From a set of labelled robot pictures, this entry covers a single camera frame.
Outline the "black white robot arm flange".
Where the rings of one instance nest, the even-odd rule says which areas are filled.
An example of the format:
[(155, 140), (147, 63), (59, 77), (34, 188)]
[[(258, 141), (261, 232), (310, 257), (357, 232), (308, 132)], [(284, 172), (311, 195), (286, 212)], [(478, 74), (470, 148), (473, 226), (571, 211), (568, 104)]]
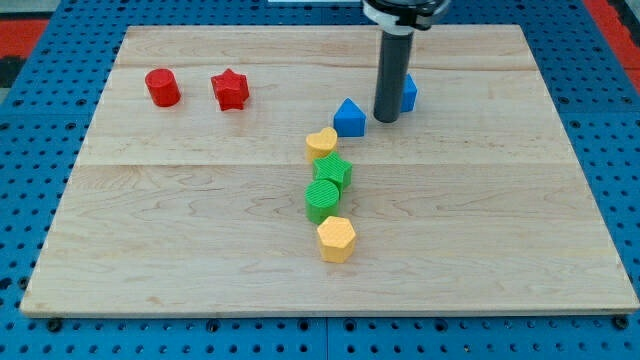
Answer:
[(451, 0), (363, 0), (364, 15), (392, 35), (427, 31), (438, 23)]

